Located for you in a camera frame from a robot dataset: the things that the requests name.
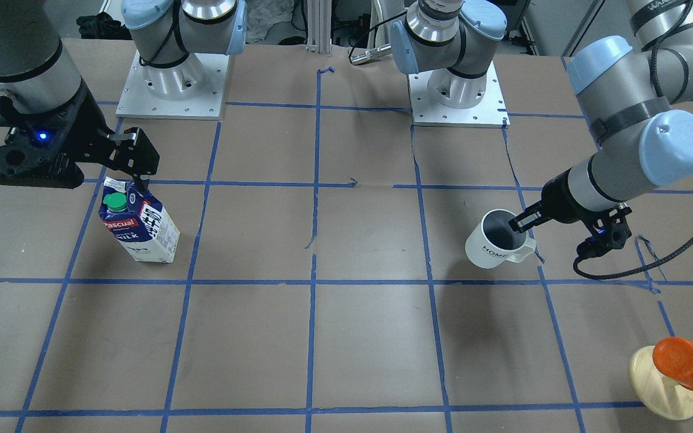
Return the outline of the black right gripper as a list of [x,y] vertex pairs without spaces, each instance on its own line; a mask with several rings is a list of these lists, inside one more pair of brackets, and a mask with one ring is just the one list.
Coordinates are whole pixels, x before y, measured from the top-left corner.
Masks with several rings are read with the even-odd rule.
[[146,192],[159,160],[142,128],[112,133],[84,81],[68,102],[37,114],[19,112],[0,94],[0,185],[74,189],[84,181],[77,163],[93,162]]

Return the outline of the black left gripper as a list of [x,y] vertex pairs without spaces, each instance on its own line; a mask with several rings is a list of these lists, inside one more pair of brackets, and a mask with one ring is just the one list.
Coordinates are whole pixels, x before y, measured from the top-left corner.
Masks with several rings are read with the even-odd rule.
[[533,227],[555,220],[561,224],[583,222],[589,238],[577,245],[578,259],[602,257],[620,250],[632,235],[626,216],[632,210],[624,203],[614,203],[600,195],[590,181],[589,169],[582,176],[569,169],[547,182],[539,204],[528,206],[508,222],[512,231],[525,233]]

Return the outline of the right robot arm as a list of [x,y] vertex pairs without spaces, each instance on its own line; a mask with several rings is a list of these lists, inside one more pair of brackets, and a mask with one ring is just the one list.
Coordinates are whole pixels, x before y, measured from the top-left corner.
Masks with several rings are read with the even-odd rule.
[[[124,1],[125,24],[138,60],[128,81],[138,104],[166,103],[182,115],[212,117],[223,85],[204,58],[242,52],[244,1]],[[77,188],[79,167],[104,165],[148,189],[160,156],[138,127],[116,134],[42,1],[0,1],[0,185]]]

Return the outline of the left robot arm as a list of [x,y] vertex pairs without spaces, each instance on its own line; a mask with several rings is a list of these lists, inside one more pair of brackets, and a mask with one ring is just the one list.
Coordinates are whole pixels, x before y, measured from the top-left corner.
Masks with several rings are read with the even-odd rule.
[[[625,203],[693,174],[693,1],[627,1],[641,44],[618,35],[581,49],[567,65],[570,85],[600,150],[548,181],[541,200],[515,216],[523,233],[556,220],[583,222],[585,257],[620,249],[630,238]],[[390,31],[397,69],[436,71],[450,82],[481,83],[505,33],[505,16],[487,1],[417,1]]]

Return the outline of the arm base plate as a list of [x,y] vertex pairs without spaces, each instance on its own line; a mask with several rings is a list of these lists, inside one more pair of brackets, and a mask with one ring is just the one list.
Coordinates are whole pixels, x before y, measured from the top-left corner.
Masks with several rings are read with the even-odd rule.
[[413,125],[508,127],[511,121],[493,63],[476,79],[439,69],[408,76]]
[[116,114],[154,120],[220,120],[232,57],[192,53],[181,65],[157,69],[135,55]]

